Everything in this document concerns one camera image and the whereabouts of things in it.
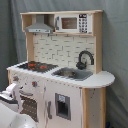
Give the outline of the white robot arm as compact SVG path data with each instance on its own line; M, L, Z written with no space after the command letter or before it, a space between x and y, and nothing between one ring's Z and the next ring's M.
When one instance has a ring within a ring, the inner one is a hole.
M17 84L10 84L0 92L0 128L37 128L27 114L21 114L23 100Z

